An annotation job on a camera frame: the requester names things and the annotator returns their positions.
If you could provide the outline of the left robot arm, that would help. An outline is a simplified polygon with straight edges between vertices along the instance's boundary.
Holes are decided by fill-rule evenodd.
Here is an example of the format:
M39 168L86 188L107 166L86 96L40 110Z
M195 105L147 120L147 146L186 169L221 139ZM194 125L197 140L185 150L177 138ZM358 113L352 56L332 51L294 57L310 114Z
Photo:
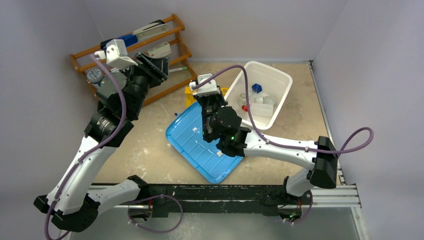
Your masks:
M149 199L147 183L138 176L101 190L90 187L99 171L122 144L139 118L149 89L168 78L168 57L135 55L135 64L124 70L103 69L97 112L85 128L80 147L54 189L38 196L34 206L47 223L69 232L82 232L103 212L126 202L138 205Z

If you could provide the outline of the red nozzle wash bottle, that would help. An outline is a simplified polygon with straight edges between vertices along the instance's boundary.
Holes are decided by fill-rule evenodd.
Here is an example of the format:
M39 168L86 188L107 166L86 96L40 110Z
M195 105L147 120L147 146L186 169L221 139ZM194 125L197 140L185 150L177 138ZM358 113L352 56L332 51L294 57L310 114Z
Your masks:
M252 103L249 105L250 113L253 119L255 118L271 118L273 116L274 106L263 103ZM245 104L241 107L241 117L249 118L248 106Z

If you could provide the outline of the white plastic bin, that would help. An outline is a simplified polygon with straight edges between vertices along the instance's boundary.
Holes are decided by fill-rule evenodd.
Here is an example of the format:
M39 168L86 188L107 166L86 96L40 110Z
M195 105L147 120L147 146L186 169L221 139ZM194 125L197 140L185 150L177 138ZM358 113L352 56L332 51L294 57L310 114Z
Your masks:
M273 116L271 118L252 119L259 130L268 130L272 127L280 113L293 84L293 79L289 74L258 61L249 61L244 65L244 68L247 72L248 84L245 82L244 72L240 71L224 98L228 102L228 105L233 107L237 115L241 117L242 107L237 104L238 97L241 93L246 93L246 88L248 88L249 105L255 103L255 99L251 98L250 89L253 84L261 85L263 97L271 96L275 99ZM243 127L252 126L250 118L241 117L241 119Z

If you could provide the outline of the blue base glass cylinder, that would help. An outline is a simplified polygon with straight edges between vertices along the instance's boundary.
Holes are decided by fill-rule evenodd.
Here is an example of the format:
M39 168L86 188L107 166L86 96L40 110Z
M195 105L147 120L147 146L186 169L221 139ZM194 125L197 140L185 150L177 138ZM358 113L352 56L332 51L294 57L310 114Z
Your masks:
M262 86L260 84L255 83L250 87L249 94L251 95L252 99L256 99L258 97L263 96L262 91L263 91Z

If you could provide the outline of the yellow test tube rack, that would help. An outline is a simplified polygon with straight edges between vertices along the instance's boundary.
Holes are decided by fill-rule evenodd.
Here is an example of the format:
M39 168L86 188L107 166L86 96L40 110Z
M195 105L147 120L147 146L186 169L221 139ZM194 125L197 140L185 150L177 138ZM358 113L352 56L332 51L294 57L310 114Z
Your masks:
M222 93L223 93L224 96L226 95L226 93L228 92L228 90L229 90L228 87L222 87L221 88L221 91L222 91ZM195 98L193 97L193 92L190 90L190 88L188 86L186 86L184 88L184 94L186 96L186 99L185 99L185 108L188 108L193 103L196 103L197 102L195 100Z

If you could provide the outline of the white ceramic dish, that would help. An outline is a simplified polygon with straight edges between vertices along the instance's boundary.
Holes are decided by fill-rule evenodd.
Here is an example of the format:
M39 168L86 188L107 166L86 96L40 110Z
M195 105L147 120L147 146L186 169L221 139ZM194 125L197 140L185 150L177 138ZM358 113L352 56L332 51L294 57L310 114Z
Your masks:
M263 104L265 105L271 105L271 106L275 106L276 101L273 97L267 95L263 97Z

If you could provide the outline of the small glass beaker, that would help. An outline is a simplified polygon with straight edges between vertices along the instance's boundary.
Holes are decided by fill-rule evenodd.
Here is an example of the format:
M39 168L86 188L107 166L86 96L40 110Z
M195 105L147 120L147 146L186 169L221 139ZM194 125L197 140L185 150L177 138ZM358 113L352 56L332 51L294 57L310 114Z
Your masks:
M247 105L247 96L245 92L242 92L238 99L237 99L237 104L242 107L242 106L246 106Z

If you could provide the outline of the blue plastic lid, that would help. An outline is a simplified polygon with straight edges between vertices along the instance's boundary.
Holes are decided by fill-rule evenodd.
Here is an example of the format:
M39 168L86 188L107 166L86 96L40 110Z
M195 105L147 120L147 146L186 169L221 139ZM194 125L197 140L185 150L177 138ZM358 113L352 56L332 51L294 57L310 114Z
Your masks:
M203 140L202 108L195 102L179 114L165 131L168 142L209 183L221 183L243 157L230 157L217 149L217 140Z

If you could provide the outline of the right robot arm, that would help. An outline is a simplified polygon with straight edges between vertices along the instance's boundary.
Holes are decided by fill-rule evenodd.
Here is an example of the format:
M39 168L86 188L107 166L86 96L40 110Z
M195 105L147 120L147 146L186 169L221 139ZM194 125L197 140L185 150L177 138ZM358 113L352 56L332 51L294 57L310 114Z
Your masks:
M241 125L242 119L224 100L221 91L193 94L201 106L202 137L229 157L265 157L288 162L301 170L284 180L280 196L294 203L313 187L334 189L337 186L338 157L326 136L318 140L292 140L262 135Z

